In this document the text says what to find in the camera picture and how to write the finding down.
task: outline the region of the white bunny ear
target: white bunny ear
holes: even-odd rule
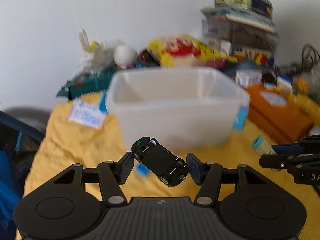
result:
[[[79,40],[83,50],[89,52],[90,44],[89,44],[87,33],[85,33],[84,29],[82,29],[79,33]]]

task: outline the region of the toy car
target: toy car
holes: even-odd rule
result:
[[[173,155],[155,138],[142,137],[131,147],[134,158],[167,186],[177,186],[189,173],[185,161]]]

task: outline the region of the white plastic bin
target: white plastic bin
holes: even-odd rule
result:
[[[225,142],[249,94],[206,67],[119,71],[107,108],[117,117],[127,150],[139,138],[156,138],[170,151]]]

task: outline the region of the yellow tablecloth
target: yellow tablecloth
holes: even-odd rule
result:
[[[100,100],[100,93],[84,96],[82,100],[97,104]],[[119,126],[114,115],[108,115],[103,127],[99,130],[85,127],[67,121],[72,103],[63,103],[56,106],[52,111],[46,138],[34,158],[31,172],[26,180],[25,194],[30,193],[73,163],[82,163],[85,168],[91,168],[106,160],[117,161],[125,153]],[[311,186],[294,184],[293,177],[285,171],[274,173],[259,166],[259,156],[251,149],[251,144],[260,134],[271,144],[274,144],[252,122],[247,121],[244,130],[242,132],[233,131],[228,142],[224,145],[203,149],[188,149],[174,152],[174,154],[185,159],[188,152],[193,152],[201,161],[220,163],[224,168],[236,169],[240,163],[253,167],[304,204],[308,218],[299,238],[301,240],[320,239],[318,224],[320,221],[320,201],[318,195]],[[154,174],[151,174],[148,178],[143,178],[133,169],[126,184],[122,185],[121,189],[128,200],[132,196],[169,197],[186,195],[193,200],[199,187],[193,183],[189,175],[177,187],[167,187]],[[98,185],[88,184],[86,185],[86,191],[101,199]],[[233,185],[222,185],[220,199],[231,192],[233,192]]]

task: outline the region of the white wall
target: white wall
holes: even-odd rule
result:
[[[320,0],[271,0],[281,41],[276,61],[320,50]],[[199,8],[213,0],[0,0],[0,107],[52,109],[77,69],[79,28],[89,39],[121,38],[140,50],[159,35],[201,33]]]

